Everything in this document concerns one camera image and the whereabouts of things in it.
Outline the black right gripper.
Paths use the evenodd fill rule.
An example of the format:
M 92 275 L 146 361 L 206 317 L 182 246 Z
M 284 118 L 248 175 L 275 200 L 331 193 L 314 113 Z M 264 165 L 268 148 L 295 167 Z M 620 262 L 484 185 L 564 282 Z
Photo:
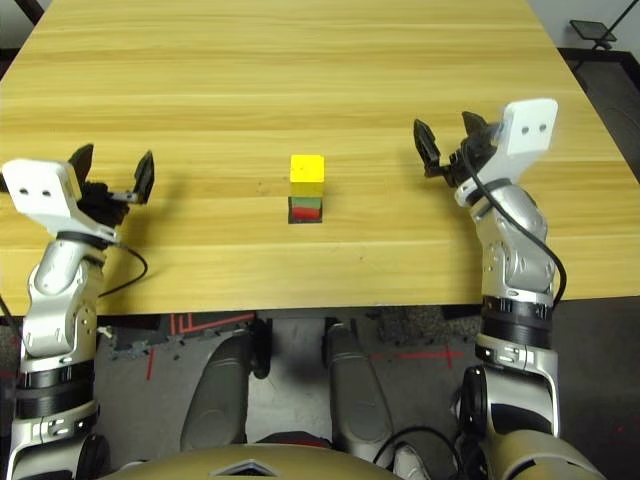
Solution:
M 460 147 L 449 156 L 447 165 L 440 164 L 440 151 L 430 127 L 419 119 L 413 122 L 414 144 L 423 162 L 425 176 L 443 177 L 451 188 L 457 188 L 469 180 L 471 171 L 478 173 L 496 153 L 494 145 L 480 140 L 493 140 L 498 124 L 488 123 L 481 115 L 473 112 L 463 112 L 462 119 L 468 139 L 463 140 Z

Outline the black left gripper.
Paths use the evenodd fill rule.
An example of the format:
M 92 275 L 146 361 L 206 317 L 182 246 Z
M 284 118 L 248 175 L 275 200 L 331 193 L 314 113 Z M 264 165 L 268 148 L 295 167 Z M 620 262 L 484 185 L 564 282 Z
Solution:
M 104 183 L 85 182 L 92 166 L 94 145 L 86 144 L 78 148 L 69 158 L 77 181 L 81 187 L 82 197 L 77 202 L 78 208 L 92 220 L 115 228 L 123 223 L 129 213 L 129 204 L 146 204 L 154 185 L 154 158 L 147 151 L 140 159 L 135 173 L 133 192 L 110 192 Z

